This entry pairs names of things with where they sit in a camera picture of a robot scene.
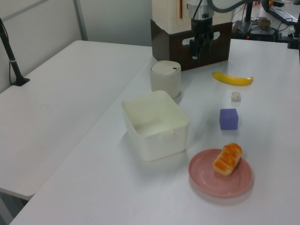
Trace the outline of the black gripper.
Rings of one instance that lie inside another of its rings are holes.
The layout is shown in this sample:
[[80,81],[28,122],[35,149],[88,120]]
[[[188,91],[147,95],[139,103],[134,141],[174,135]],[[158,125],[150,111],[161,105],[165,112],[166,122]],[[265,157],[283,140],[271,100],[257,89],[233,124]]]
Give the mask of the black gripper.
[[211,42],[214,38],[212,17],[203,20],[191,19],[191,31],[194,39],[189,41],[190,55],[194,60],[199,60],[199,44],[197,40],[206,39],[205,47],[207,50],[211,48]]

